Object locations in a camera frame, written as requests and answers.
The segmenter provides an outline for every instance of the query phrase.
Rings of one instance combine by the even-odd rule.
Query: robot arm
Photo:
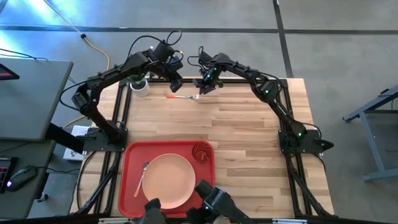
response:
[[[272,82],[267,77],[271,75],[246,67],[239,62],[234,62],[223,53],[210,57],[206,52],[201,51],[198,62],[202,67],[200,72],[203,78],[193,82],[199,88],[199,94],[207,94],[215,90],[216,86],[223,87],[220,80],[221,72],[229,71],[249,81],[255,96],[262,102],[267,103],[286,126],[287,132],[284,133],[284,139],[286,139],[287,150],[284,153],[297,152],[294,149],[302,146],[304,142],[309,144],[312,140],[314,141],[310,148],[318,152],[333,147],[333,143],[319,139],[317,132],[315,135],[313,132],[307,135],[308,131],[304,124],[293,119],[285,106],[278,100],[278,95],[284,88],[279,79],[277,79],[277,82]]]
[[[102,130],[106,141],[115,144],[121,140],[119,129],[112,121],[107,121],[97,109],[102,90],[132,75],[152,72],[168,80],[171,91],[176,92],[183,83],[177,70],[183,65],[174,53],[174,49],[166,42],[159,43],[155,50],[134,53],[122,65],[115,65],[108,71],[89,77],[78,87],[72,101],[81,114],[91,119]]]

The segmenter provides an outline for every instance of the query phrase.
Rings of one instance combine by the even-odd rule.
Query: concrete floor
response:
[[[278,26],[273,0],[50,2],[76,26],[153,28],[148,30],[150,33],[87,32],[89,39],[108,53],[112,64],[124,60],[131,42],[140,35],[165,38],[167,32],[159,32],[157,28],[208,28],[208,32],[184,33],[175,48],[186,55],[195,55],[197,48],[203,45],[211,55],[224,52],[252,68],[278,77],[290,76],[285,69],[287,61],[282,54],[280,36],[275,32]],[[285,29],[398,30],[398,2],[393,0],[279,0],[279,4]],[[106,67],[106,59],[88,47],[76,32],[7,30],[4,27],[66,26],[42,1],[8,0],[0,12],[0,25],[3,25],[0,47],[52,60],[71,60],[75,64],[71,76],[76,81]],[[255,33],[258,29],[263,29],[263,33]],[[380,91],[397,84],[397,37],[366,34],[285,36],[291,62],[287,66],[292,67],[294,77],[305,79],[314,122],[321,127],[324,138],[335,143],[335,147],[325,153],[324,160],[331,199],[340,217],[398,223],[398,178],[368,182],[361,179],[362,175],[376,171],[374,159],[360,122],[346,124],[341,120],[343,115]],[[143,39],[134,50],[155,44]],[[197,71],[185,63],[180,74],[192,76],[197,75]],[[71,103],[71,92],[68,93],[65,99]],[[63,125],[78,116],[76,111],[59,105],[53,122]],[[388,159],[388,163],[397,164],[396,154]],[[66,164],[65,170],[71,166],[78,164]],[[75,179],[74,175],[52,174],[45,189],[54,192],[50,193],[52,200],[35,204],[30,217],[66,214]],[[57,194],[55,189],[62,189],[63,194]]]

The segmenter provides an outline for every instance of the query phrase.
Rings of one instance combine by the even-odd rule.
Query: butcher block tabletop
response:
[[[304,80],[288,78],[287,83],[295,119],[313,123]],[[98,109],[107,119],[112,117],[117,90],[118,84],[115,84],[101,94]],[[206,140],[215,152],[216,185],[232,196],[238,208],[251,218],[294,217],[286,161],[280,153],[277,137],[279,119],[266,103],[254,96],[249,84],[226,83],[224,88],[217,88],[198,101],[166,99],[165,95],[170,93],[168,83],[151,83],[147,97],[132,96],[127,145],[136,141]],[[198,89],[186,83],[175,94],[194,95],[198,94]],[[119,117],[125,97],[122,99]],[[104,155],[105,152],[97,152],[81,173],[81,205],[98,185]],[[333,213],[321,161],[312,154],[302,154],[302,160],[308,188],[324,209]],[[122,164],[123,156],[111,212],[113,217],[122,216],[118,209]],[[108,187],[109,184],[104,191],[101,212]],[[301,191],[297,194],[300,208],[305,212]],[[76,194],[70,211],[77,211]]]

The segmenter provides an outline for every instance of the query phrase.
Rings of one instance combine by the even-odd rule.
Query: cable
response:
[[[95,152],[92,152],[87,159],[84,161],[83,165],[81,165],[81,170],[79,173],[79,177],[77,178],[77,183],[76,183],[76,204],[77,204],[77,209],[80,209],[80,198],[79,198],[79,188],[80,188],[80,179],[81,175],[83,174],[83,171],[88,163],[88,161],[94,156]]]
[[[0,49],[0,50],[3,50],[3,51],[5,51],[5,52],[10,52],[10,53],[14,53],[14,54],[20,54],[20,55],[25,55],[26,57],[28,57],[28,58],[33,58],[33,59],[45,59],[45,60],[48,60],[47,58],[42,58],[42,57],[33,57],[33,56],[31,56],[31,55],[27,55],[27,54],[23,54],[23,53],[20,53],[20,52],[15,52],[15,51],[12,51],[12,50],[6,50],[6,49]]]
[[[76,136],[76,138],[82,139],[82,140],[84,140],[84,139],[95,139],[95,138],[96,138],[95,136],[87,136],[87,135],[88,135],[88,134],[97,133],[98,131],[100,131],[100,129],[97,129],[97,130],[92,131],[92,132],[88,132],[88,133],[86,133],[86,134],[84,134],[84,135],[82,135],[82,136]]]
[[[174,53],[175,53],[175,52],[178,52],[178,53],[181,54],[181,59],[178,60],[178,61],[176,61],[176,62],[168,63],[167,65],[175,65],[175,64],[178,64],[178,63],[180,63],[180,62],[184,59],[184,53],[183,53],[181,50],[174,50]]]
[[[6,54],[0,54],[2,56],[7,56],[7,57],[20,57],[20,58],[30,58],[30,57],[25,57],[25,56],[19,56],[19,55],[6,55]]]
[[[176,32],[179,32],[179,33],[180,33],[180,36],[178,37],[178,39],[177,39],[174,43],[170,44],[170,43],[169,43],[169,38],[170,38],[171,35],[173,35],[173,34],[176,33]],[[171,33],[169,33],[169,35],[167,36],[166,43],[167,43],[167,45],[169,45],[169,46],[173,46],[173,45],[175,45],[176,43],[178,43],[178,42],[180,41],[181,37],[182,37],[182,32],[181,32],[180,30],[173,30],[173,31],[172,31]]]
[[[326,172],[326,166],[325,166],[325,162],[323,161],[323,159],[316,153],[313,153],[313,155],[318,157],[318,159],[322,162],[323,170]]]
[[[268,74],[268,73],[265,73],[265,72],[258,72],[258,73],[260,73],[261,75],[265,75],[265,76],[269,76],[269,77],[275,78],[275,79],[277,80],[277,82],[280,84],[280,86],[281,86],[283,89],[286,89],[286,88],[287,88],[286,86],[284,86],[284,85],[282,84],[281,80],[280,80],[278,77],[276,77],[276,76],[274,76],[274,75],[271,75],[271,74]]]
[[[62,170],[55,170],[55,169],[49,168],[49,167],[35,167],[35,168],[38,168],[38,169],[39,169],[39,168],[49,169],[49,170],[52,170],[52,171],[54,171],[54,172],[58,172],[58,173],[61,173],[61,174],[68,174],[68,173],[70,173],[70,172],[80,170],[80,169],[73,169],[73,170],[70,170],[70,171],[62,171]]]
[[[180,33],[180,36],[178,37],[178,39],[177,39],[174,43],[170,44],[170,43],[169,43],[169,38],[170,38],[170,36],[171,36],[172,34],[174,34],[174,33],[176,33],[176,32],[179,32],[179,33]],[[154,39],[154,40],[157,40],[157,41],[159,41],[159,43],[163,43],[163,42],[164,42],[164,40],[160,40],[159,38],[154,37],[154,36],[152,36],[152,35],[142,35],[142,36],[138,37],[138,38],[137,38],[136,40],[134,40],[134,42],[131,44],[131,46],[130,46],[130,48],[129,48],[129,52],[127,53],[127,57],[126,57],[124,63],[121,65],[122,67],[127,63],[127,60],[128,60],[129,57],[130,57],[131,50],[132,50],[132,47],[134,46],[134,44],[136,44],[136,42],[137,42],[138,40],[140,40],[140,39],[142,39],[142,38],[145,38],[145,37],[151,38],[151,39]],[[176,43],[178,43],[178,42],[180,41],[181,37],[182,37],[182,32],[181,32],[180,30],[173,30],[173,31],[172,31],[171,33],[169,33],[169,35],[167,36],[167,39],[166,39],[166,42],[165,42],[165,43],[166,43],[167,45],[169,45],[169,46],[173,46],[173,45],[175,45]]]
[[[76,123],[77,121],[79,121],[79,120],[81,120],[81,119],[83,119],[83,118],[85,118],[86,116],[80,116],[80,117],[78,117],[78,118],[76,118],[76,119],[74,119],[74,120],[71,120],[71,121],[69,121],[67,124],[65,124],[64,126],[62,126],[63,128],[67,128],[69,125],[71,125],[71,124],[73,124],[73,123]]]
[[[75,29],[79,34],[80,37],[85,40],[87,42],[87,44],[89,44],[92,48],[94,48],[95,50],[99,51],[100,53],[102,53],[103,55],[105,55],[107,61],[108,61],[108,65],[106,66],[106,69],[109,70],[109,66],[111,63],[111,60],[109,59],[108,54],[106,54],[103,50],[97,48],[96,46],[94,46],[87,38],[87,35],[80,32],[73,24],[71,24],[69,21],[67,21],[66,18],[64,18],[54,7],[51,6],[50,3],[47,2],[47,0],[43,0],[55,13],[58,14],[58,16],[60,16],[67,24],[69,24],[73,29]]]
[[[13,150],[13,149],[17,149],[17,148],[20,148],[22,146],[26,146],[27,144],[30,144],[30,142],[25,142],[25,143],[20,144],[18,146],[14,146],[14,147],[11,147],[11,148],[8,148],[8,149],[4,149],[4,150],[0,151],[0,153],[6,152],[6,151],[9,151],[9,150]]]
[[[304,122],[301,122],[301,121],[297,121],[297,122],[302,123],[302,124],[306,124],[306,125],[309,125],[309,126],[313,126],[314,128],[316,128],[316,129],[318,130],[318,132],[319,132],[319,138],[320,138],[320,139],[322,138],[322,132],[321,132],[321,129],[320,129],[318,126],[316,126],[316,125],[314,125],[314,124],[304,123]]]
[[[73,109],[73,110],[75,110],[75,111],[79,111],[78,109],[76,109],[76,108],[74,108],[74,107],[72,107],[72,106],[69,106],[69,105],[67,105],[66,103],[64,103],[64,102],[62,101],[62,95],[63,95],[66,91],[70,90],[71,88],[73,88],[73,87],[75,87],[75,86],[78,86],[78,85],[80,85],[80,84],[83,84],[83,83],[86,83],[86,82],[88,82],[88,81],[95,80],[95,79],[98,79],[98,78],[100,78],[100,77],[94,77],[94,78],[91,78],[91,79],[87,79],[87,80],[85,80],[85,81],[81,81],[81,82],[78,82],[78,83],[76,83],[76,84],[73,84],[73,85],[67,87],[66,89],[62,90],[62,92],[61,92],[61,94],[60,94],[59,102],[60,102],[63,106],[66,106],[67,108]]]
[[[76,81],[72,79],[71,77],[68,77],[68,80],[71,81],[73,84],[76,84]]]
[[[125,64],[125,63],[127,62],[128,58],[129,58],[129,56],[130,56],[130,54],[131,54],[131,50],[132,50],[132,47],[134,46],[134,44],[136,44],[136,42],[137,42],[139,39],[142,39],[142,38],[145,38],[145,37],[147,37],[147,38],[152,38],[152,39],[154,39],[154,40],[159,41],[160,43],[163,42],[163,41],[160,40],[159,38],[154,37],[154,36],[152,36],[152,35],[142,35],[142,36],[138,37],[138,38],[137,38],[136,40],[134,40],[134,42],[131,44],[131,46],[130,46],[130,48],[129,48],[129,52],[127,53],[126,61],[125,61],[123,64]]]
[[[189,57],[187,58],[187,62],[188,62],[188,64],[190,64],[190,65],[192,65],[192,66],[195,66],[195,67],[199,67],[199,68],[201,68],[201,69],[204,69],[202,66],[196,65],[196,64],[192,64],[192,63],[189,61],[190,58],[198,58],[198,57],[199,57],[199,56],[189,56]]]

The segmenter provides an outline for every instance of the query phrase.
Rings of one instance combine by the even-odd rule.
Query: pink plate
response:
[[[191,163],[177,154],[163,154],[152,160],[142,180],[148,200],[159,198],[163,209],[177,208],[190,197],[195,187]]]

